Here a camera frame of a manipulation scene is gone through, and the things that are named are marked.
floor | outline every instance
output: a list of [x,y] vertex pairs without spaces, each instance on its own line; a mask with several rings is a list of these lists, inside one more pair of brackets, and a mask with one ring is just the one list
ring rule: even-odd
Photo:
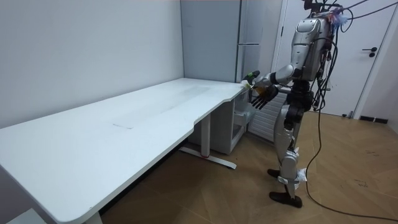
[[[398,135],[387,125],[322,116],[323,148],[308,172],[310,193],[346,212],[398,218]],[[318,149],[317,114],[306,113],[298,137],[299,168]],[[391,223],[349,217],[314,204],[302,184],[303,208],[268,198],[283,186],[266,174],[277,168],[264,141],[245,135],[230,156],[236,170],[176,152],[103,216],[113,223]]]

cable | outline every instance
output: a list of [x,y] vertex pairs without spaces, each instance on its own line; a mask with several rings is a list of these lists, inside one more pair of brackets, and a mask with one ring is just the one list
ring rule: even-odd
[[[319,108],[319,110],[315,110],[316,112],[318,112],[318,140],[319,140],[319,149],[318,149],[317,153],[315,153],[315,155],[311,158],[310,162],[309,162],[308,165],[307,165],[307,171],[305,172],[305,177],[307,178],[307,180],[308,180],[308,171],[309,171],[310,165],[311,165],[311,163],[315,160],[315,158],[319,155],[319,153],[320,153],[320,151],[321,151],[321,149],[322,149],[321,110],[322,110],[322,109],[325,107],[325,105],[326,105],[326,102],[325,102],[326,86],[327,86],[327,83],[329,82],[331,73],[332,73],[332,71],[333,71],[333,69],[334,69],[334,67],[335,67],[335,63],[336,63],[336,59],[337,59],[337,55],[338,55],[338,48],[337,48],[337,43],[338,43],[338,30],[336,31],[336,41],[335,41],[335,42],[333,42],[331,39],[328,39],[328,38],[319,38],[319,39],[315,39],[314,41],[316,41],[316,40],[321,40],[321,39],[326,39],[326,40],[330,41],[330,42],[334,45],[335,49],[334,49],[334,51],[333,51],[333,56],[331,57],[331,60],[330,60],[330,67],[329,67],[329,71],[328,71],[328,73],[327,73],[326,80],[324,80],[322,83],[318,83],[318,90],[317,90],[317,95],[318,95],[318,96],[317,96],[317,97],[318,97],[318,100],[320,100],[320,98],[322,98],[322,103],[323,103],[323,105],[322,105],[322,103],[321,103],[321,107]],[[349,216],[354,216],[354,217],[374,218],[374,219],[380,219],[380,220],[388,220],[388,221],[392,221],[392,222],[398,222],[398,220],[393,219],[393,218],[377,217],[377,216],[371,216],[371,215],[358,215],[358,214],[353,214],[353,213],[348,213],[348,212],[342,212],[342,211],[336,210],[336,209],[334,209],[334,208],[327,207],[326,205],[322,205],[320,202],[316,201],[316,200],[312,197],[312,195],[311,195],[311,193],[310,193],[310,191],[309,191],[309,189],[308,189],[308,181],[305,183],[305,188],[306,188],[306,190],[307,190],[308,196],[310,197],[310,199],[311,199],[312,201],[314,201],[317,205],[321,206],[322,208],[325,208],[325,209],[330,210],[330,211],[332,211],[332,212],[336,212],[336,213],[340,213],[340,214],[344,214],[344,215],[349,215]]]
[[340,26],[340,30],[342,33],[347,32],[349,30],[349,28],[351,28],[351,26],[353,25],[353,22],[354,22],[354,13],[352,12],[351,9],[347,9],[347,10],[349,11],[349,13],[351,13],[351,18],[350,18],[350,22],[349,22],[349,25],[346,30],[343,30],[343,26]]
[[392,4],[390,4],[390,5],[386,6],[386,7],[383,7],[383,8],[381,8],[381,9],[378,9],[378,10],[376,10],[376,11],[373,11],[373,12],[370,12],[370,13],[367,13],[367,14],[365,14],[365,15],[358,16],[358,17],[353,17],[353,18],[351,18],[351,19],[348,19],[348,20],[354,20],[354,19],[359,19],[359,18],[362,18],[362,17],[368,16],[368,15],[371,15],[371,14],[377,13],[377,12],[379,12],[379,11],[381,11],[381,10],[385,10],[385,9],[387,9],[388,7],[391,7],[391,6],[393,6],[393,5],[396,5],[396,4],[398,4],[398,2],[392,3]]
[[[321,149],[322,149],[322,137],[321,137],[321,110],[318,111],[318,138],[319,138],[319,149],[317,151],[317,153],[315,153],[315,155],[312,157],[312,159],[310,160],[310,162],[307,165],[307,171],[305,172],[305,177],[308,179],[307,174],[308,174],[308,170],[309,167],[312,163],[312,161],[319,155]],[[344,214],[344,215],[350,215],[350,216],[354,216],[354,217],[362,217],[362,218],[375,218],[375,219],[380,219],[380,220],[388,220],[388,221],[392,221],[392,222],[398,222],[398,220],[393,219],[393,218],[385,218],[385,217],[377,217],[377,216],[372,216],[372,215],[358,215],[358,214],[353,214],[353,213],[348,213],[348,212],[342,212],[330,207],[327,207],[326,205],[322,205],[320,202],[317,202],[310,194],[310,191],[308,190],[308,181],[305,183],[305,187],[307,190],[307,194],[310,197],[310,199],[312,201],[314,201],[317,205],[321,206],[322,208],[325,208],[327,210],[331,210],[333,212],[337,212],[340,214]]]
[[331,9],[331,7],[337,2],[337,0],[335,0],[329,7],[328,7],[328,11]]
[[348,6],[347,8],[344,8],[344,9],[350,9],[350,8],[352,8],[354,6],[357,6],[359,4],[362,4],[362,3],[366,2],[366,1],[369,1],[369,0],[362,0],[362,1],[358,2],[358,3],[353,4],[352,6]]

desk surface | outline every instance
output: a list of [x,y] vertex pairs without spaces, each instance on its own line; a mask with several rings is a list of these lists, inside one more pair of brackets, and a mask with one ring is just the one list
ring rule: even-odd
[[241,85],[181,78],[0,129],[0,166],[59,223],[82,223]]

door frame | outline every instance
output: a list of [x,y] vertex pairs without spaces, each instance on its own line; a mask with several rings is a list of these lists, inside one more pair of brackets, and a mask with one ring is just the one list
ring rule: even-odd
[[[288,0],[282,0],[282,8],[280,10],[280,17],[279,17],[279,24],[278,24],[278,36],[277,36],[276,42],[275,42],[275,50],[274,50],[274,57],[272,59],[271,72],[274,72],[276,70],[276,66],[277,66],[277,61],[278,61],[278,56],[279,56],[279,48],[280,48],[280,40],[282,38],[281,33],[282,33],[282,29],[283,29],[283,26],[285,23],[285,17],[286,17],[287,1]],[[368,75],[368,78],[366,79],[366,83],[362,90],[361,96],[359,97],[359,100],[354,109],[354,115],[353,115],[354,119],[359,119],[359,117],[361,116],[361,113],[365,106],[365,102],[370,94],[373,83],[376,80],[377,75],[379,74],[384,57],[387,54],[388,46],[392,43],[393,35],[394,35],[395,31],[398,29],[397,11],[398,11],[398,6],[394,10],[394,13],[393,13],[391,21],[388,25],[386,34],[384,35],[384,38],[381,42],[379,52],[376,56],[376,59],[374,60],[373,66]]]

black foot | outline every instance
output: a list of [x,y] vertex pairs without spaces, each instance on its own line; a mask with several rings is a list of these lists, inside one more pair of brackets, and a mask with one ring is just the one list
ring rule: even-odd
[[299,196],[296,196],[294,199],[290,198],[289,193],[278,193],[278,192],[269,192],[269,197],[276,202],[291,205],[296,208],[301,208],[303,206],[303,202]]
[[270,175],[273,178],[278,178],[280,171],[279,170],[273,170],[273,169],[268,169],[267,170],[268,175]]

